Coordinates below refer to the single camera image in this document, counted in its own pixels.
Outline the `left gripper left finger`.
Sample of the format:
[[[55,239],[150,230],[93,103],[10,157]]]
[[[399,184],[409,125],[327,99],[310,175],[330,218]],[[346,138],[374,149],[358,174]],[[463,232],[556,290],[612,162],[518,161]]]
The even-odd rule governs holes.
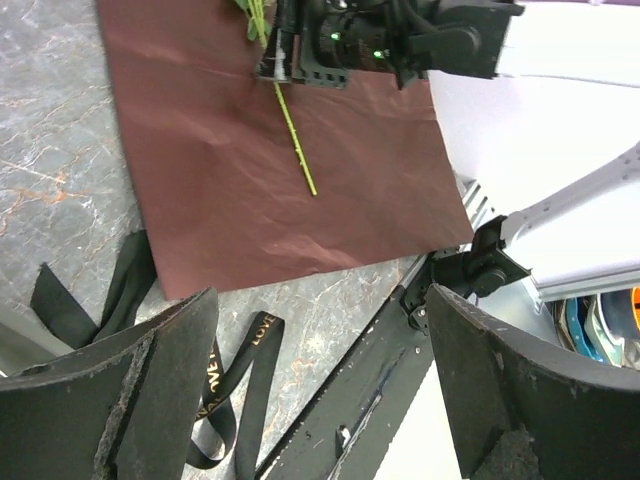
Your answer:
[[[217,320],[208,289],[2,380],[2,478],[180,478]]]

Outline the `red wrapping paper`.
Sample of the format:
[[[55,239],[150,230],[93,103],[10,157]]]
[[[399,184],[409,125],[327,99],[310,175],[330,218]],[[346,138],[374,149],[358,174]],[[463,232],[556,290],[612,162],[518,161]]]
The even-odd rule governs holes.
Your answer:
[[[426,253],[473,232],[429,85],[358,73],[283,94],[231,1],[97,5],[124,154],[169,300]]]

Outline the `black ribbon with gold text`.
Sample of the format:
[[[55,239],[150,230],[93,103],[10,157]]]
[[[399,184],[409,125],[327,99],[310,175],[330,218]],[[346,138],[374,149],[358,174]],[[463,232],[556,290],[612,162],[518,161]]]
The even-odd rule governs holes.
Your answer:
[[[77,350],[134,325],[139,306],[157,278],[147,233],[129,234],[121,247],[95,324],[47,264],[42,264],[30,306],[44,326]],[[266,407],[284,335],[282,318],[264,311],[251,323],[231,365],[224,368],[219,346],[209,354],[207,377],[195,421],[219,435],[225,454],[235,452],[235,477],[253,479]]]

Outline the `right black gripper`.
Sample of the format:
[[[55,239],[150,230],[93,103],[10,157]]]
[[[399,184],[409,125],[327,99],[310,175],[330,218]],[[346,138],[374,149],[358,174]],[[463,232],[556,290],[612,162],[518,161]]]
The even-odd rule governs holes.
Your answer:
[[[343,89],[356,71],[391,73],[389,1],[301,1],[293,81]],[[256,76],[292,81],[295,34],[273,27]]]

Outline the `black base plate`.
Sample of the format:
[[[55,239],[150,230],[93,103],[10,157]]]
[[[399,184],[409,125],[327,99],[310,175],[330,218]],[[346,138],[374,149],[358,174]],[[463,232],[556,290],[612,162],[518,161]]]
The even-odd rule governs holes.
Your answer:
[[[431,366],[397,286],[281,437],[256,478],[372,479]]]

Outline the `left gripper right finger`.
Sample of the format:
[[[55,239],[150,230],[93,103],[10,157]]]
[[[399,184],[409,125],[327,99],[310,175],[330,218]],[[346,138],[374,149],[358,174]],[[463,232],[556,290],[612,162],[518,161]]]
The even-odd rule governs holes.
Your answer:
[[[541,340],[439,285],[427,310],[463,477],[638,478],[637,371]]]

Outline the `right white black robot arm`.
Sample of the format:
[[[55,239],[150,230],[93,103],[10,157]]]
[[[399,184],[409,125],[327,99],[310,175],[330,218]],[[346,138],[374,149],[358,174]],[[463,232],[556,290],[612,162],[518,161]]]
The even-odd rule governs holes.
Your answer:
[[[547,302],[596,296],[639,333],[639,5],[528,1],[492,80],[433,72],[454,170],[505,220]]]

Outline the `dark green tray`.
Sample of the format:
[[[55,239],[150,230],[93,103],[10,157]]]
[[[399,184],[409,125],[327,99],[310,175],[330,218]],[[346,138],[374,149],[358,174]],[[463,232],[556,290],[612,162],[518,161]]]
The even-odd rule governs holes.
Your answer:
[[[1,376],[18,374],[30,367],[66,355],[72,348],[45,327],[9,318],[1,321]]]

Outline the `small pink peony stem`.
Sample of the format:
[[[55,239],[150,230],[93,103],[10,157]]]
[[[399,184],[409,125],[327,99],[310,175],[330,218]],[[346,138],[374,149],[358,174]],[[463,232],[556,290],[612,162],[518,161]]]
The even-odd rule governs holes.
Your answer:
[[[271,27],[268,25],[268,22],[265,18],[264,8],[266,3],[264,1],[254,0],[235,0],[234,3],[240,8],[240,10],[247,18],[247,39],[251,42],[258,41],[262,51],[266,52],[268,44],[267,34],[271,32]],[[280,105],[287,128],[289,130],[293,148],[298,157],[298,161],[305,177],[310,194],[312,196],[317,196],[318,192],[316,189],[316,185],[311,170],[309,169],[309,166],[307,164],[305,154],[295,128],[295,124],[290,115],[290,111],[281,87],[275,85],[274,92]]]

